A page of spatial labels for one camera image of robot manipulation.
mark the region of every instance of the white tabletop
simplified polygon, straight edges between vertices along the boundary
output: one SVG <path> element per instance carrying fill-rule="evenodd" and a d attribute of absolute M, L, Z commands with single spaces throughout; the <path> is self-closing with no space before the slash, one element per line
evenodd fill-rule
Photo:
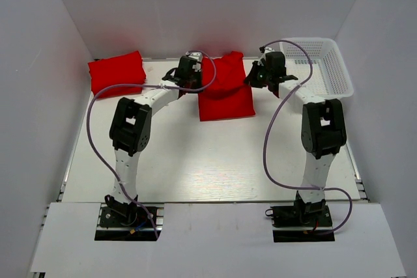
<path fill-rule="evenodd" d="M 145 61 L 147 83 L 158 83 L 176 65 L 178 60 Z M 248 72 L 252 61 L 245 60 L 244 65 Z M 91 117 L 93 140 L 110 164 L 115 163 L 115 156 L 109 129 L 119 99 L 97 101 Z M 139 201 L 292 201 L 295 192 L 272 184 L 262 165 L 266 128 L 280 101 L 266 89 L 253 89 L 255 117 L 214 122 L 200 122 L 196 94 L 187 94 L 163 108 L 152 118 L 151 140 L 139 159 Z M 300 131 L 301 114 L 285 105 L 268 144 L 271 175 L 294 186 L 300 185 L 306 162 Z M 346 147 L 330 168 L 327 186 L 343 188 L 352 198 L 360 198 Z M 113 175 L 92 151 L 84 120 L 63 202 L 103 202 L 112 187 Z M 345 200 L 336 191 L 328 192 L 326 198 Z"/>

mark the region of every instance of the red folded cloth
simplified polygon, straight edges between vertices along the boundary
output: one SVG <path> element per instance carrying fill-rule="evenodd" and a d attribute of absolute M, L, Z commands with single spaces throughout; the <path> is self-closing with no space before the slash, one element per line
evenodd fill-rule
<path fill-rule="evenodd" d="M 91 91 L 95 95 L 100 90 L 116 84 L 143 84 L 146 79 L 142 67 L 142 56 L 138 51 L 110 59 L 102 59 L 89 63 Z M 119 87 L 110 89 L 99 98 L 138 94 L 139 87 Z"/>
<path fill-rule="evenodd" d="M 217 69 L 216 80 L 198 94 L 200 121 L 255 115 L 252 89 L 243 84 L 246 77 L 243 54 L 232 51 L 222 58 L 215 59 L 214 64 Z M 203 86 L 210 83 L 213 75 L 212 63 L 204 58 Z"/>

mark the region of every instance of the red cloth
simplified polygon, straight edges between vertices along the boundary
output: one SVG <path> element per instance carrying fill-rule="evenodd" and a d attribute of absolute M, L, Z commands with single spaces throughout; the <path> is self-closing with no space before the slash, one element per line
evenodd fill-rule
<path fill-rule="evenodd" d="M 95 95 L 100 90 L 116 84 L 143 84 L 146 79 L 142 67 L 142 56 L 138 51 L 118 57 L 89 63 L 91 91 Z M 119 87 L 101 94 L 99 98 L 138 94 L 139 87 Z"/>
<path fill-rule="evenodd" d="M 253 109 L 252 89 L 243 84 L 246 77 L 243 54 L 232 51 L 220 59 L 215 59 L 216 80 L 198 94 L 200 121 L 225 118 L 251 117 Z M 203 59 L 203 86 L 210 83 L 214 75 L 213 65 Z"/>

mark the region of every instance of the basket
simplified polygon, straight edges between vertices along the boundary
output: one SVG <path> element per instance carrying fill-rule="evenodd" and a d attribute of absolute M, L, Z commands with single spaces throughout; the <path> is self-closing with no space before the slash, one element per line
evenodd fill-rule
<path fill-rule="evenodd" d="M 334 40 L 319 37 L 286 39 L 303 47 L 313 62 L 313 76 L 306 83 L 311 92 L 325 99 L 353 95 L 351 78 Z M 280 42 L 280 49 L 285 55 L 287 73 L 301 81 L 307 78 L 310 69 L 302 51 L 286 42 Z"/>

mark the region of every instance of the red garment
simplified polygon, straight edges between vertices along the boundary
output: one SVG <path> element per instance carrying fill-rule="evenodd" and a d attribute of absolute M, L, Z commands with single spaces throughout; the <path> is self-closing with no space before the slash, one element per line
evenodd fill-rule
<path fill-rule="evenodd" d="M 142 56 L 138 51 L 118 57 L 89 63 L 91 91 L 95 95 L 100 90 L 116 84 L 143 84 L 146 79 L 142 67 Z M 101 94 L 99 98 L 138 94 L 139 87 L 119 87 Z"/>
<path fill-rule="evenodd" d="M 214 64 L 217 69 L 216 80 L 210 87 L 198 94 L 200 121 L 255 115 L 252 89 L 243 84 L 246 77 L 243 54 L 232 51 L 222 58 L 215 59 Z M 203 86 L 210 83 L 213 75 L 212 63 L 204 58 Z"/>

